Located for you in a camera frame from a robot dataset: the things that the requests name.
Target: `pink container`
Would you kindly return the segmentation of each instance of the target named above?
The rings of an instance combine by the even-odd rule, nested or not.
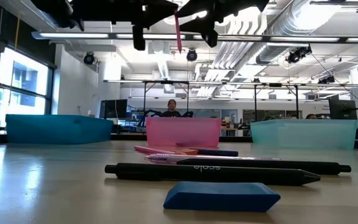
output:
[[[146,118],[149,146],[217,147],[219,118]]]

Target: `monitor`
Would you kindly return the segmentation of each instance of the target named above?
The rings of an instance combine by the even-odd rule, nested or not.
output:
[[[329,100],[331,119],[357,119],[354,100]]]
[[[126,118],[128,100],[103,100],[100,118]]]

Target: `teal container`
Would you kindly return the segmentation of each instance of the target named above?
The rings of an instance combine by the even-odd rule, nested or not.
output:
[[[6,115],[9,143],[84,144],[109,141],[112,121],[78,115]]]
[[[353,149],[357,120],[278,119],[251,124],[254,144],[283,148]]]

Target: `blue eraser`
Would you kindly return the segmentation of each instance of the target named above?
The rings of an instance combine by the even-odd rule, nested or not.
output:
[[[179,182],[167,194],[166,209],[266,212],[280,195],[261,183]]]

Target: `person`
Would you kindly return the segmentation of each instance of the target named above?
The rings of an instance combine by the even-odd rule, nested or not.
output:
[[[181,114],[176,111],[177,102],[175,100],[168,101],[168,110],[161,114],[161,117],[164,118],[177,118],[181,117]]]
[[[317,116],[315,114],[308,114],[306,119],[317,119]]]

